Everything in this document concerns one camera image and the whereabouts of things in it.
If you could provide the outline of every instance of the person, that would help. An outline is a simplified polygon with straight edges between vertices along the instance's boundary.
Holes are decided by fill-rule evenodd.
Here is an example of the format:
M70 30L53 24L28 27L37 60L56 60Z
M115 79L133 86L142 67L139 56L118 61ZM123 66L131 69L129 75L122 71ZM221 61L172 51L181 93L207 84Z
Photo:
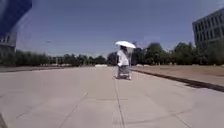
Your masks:
M118 74L117 78L125 75L131 80L130 68L129 68L129 55L127 47L120 46L120 50L117 52L118 55Z

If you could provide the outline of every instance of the blue object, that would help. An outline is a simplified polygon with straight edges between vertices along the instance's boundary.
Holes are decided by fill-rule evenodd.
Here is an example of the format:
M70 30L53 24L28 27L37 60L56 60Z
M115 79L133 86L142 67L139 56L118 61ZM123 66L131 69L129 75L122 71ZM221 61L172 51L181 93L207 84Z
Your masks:
M0 0L0 38L32 8L31 0Z

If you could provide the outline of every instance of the ground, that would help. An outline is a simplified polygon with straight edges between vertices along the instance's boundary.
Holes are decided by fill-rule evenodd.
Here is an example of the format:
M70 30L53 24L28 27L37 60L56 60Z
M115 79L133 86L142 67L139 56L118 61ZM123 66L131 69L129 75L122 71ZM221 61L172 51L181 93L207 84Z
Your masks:
M0 74L9 128L223 128L224 93L115 68Z
M224 87L223 66L141 66L132 69Z
M212 75L224 77L224 66L146 66L138 68L150 71L178 71L185 74Z

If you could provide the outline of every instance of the person's arm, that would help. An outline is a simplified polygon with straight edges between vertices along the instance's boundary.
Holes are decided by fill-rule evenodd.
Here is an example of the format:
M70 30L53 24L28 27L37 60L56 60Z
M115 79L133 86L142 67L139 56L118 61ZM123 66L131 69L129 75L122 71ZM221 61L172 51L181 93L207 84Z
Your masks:
M121 53L120 51L117 52L117 55L118 55L118 66L121 66L122 65L122 60L121 60Z

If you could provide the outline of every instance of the white shirt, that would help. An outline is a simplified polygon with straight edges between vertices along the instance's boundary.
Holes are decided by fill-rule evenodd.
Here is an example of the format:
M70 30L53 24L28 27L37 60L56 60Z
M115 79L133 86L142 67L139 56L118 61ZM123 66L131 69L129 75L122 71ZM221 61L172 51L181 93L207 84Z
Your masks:
M118 61L118 65L129 65L129 60L128 60L128 56L125 55L125 53L122 50L119 50L117 52L117 55L119 57L119 61Z

